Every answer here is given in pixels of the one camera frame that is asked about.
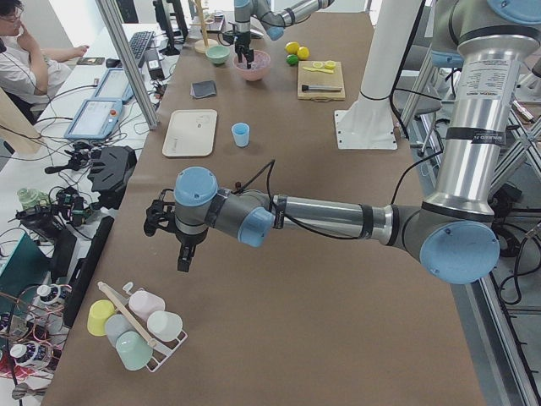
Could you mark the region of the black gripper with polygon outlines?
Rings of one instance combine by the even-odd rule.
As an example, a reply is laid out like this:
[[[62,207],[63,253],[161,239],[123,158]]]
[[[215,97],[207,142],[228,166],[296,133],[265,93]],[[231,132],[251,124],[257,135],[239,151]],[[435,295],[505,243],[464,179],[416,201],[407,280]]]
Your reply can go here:
[[[238,63],[243,61],[243,53],[246,53],[246,67],[251,69],[254,61],[254,50],[250,49],[250,33],[248,31],[234,31],[234,46],[235,53],[238,58]]]
[[[188,272],[198,244],[201,244],[208,233],[207,227],[197,228],[195,231],[185,232],[178,229],[175,232],[181,247],[178,255],[177,268],[180,272]]]

